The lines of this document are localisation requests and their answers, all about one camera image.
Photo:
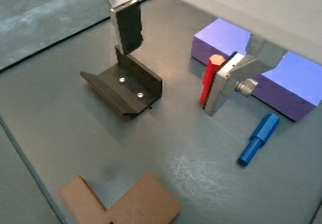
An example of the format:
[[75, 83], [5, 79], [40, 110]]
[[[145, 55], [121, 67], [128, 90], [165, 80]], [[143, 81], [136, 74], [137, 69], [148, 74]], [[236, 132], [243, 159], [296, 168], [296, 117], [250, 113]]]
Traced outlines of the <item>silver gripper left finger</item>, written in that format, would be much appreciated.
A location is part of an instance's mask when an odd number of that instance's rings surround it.
[[111, 20], [117, 32], [117, 45], [124, 55], [141, 45], [141, 21], [137, 0], [104, 0], [109, 7]]

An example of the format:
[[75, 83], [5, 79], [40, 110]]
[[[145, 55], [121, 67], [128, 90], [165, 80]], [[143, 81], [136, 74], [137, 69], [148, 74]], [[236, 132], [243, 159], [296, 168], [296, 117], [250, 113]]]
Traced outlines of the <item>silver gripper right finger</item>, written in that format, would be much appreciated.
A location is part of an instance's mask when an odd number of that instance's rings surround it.
[[256, 88], [252, 77], [274, 69], [287, 50], [256, 35], [247, 42], [247, 54], [234, 52], [215, 71], [203, 104], [204, 113], [212, 116], [234, 91], [247, 96]]

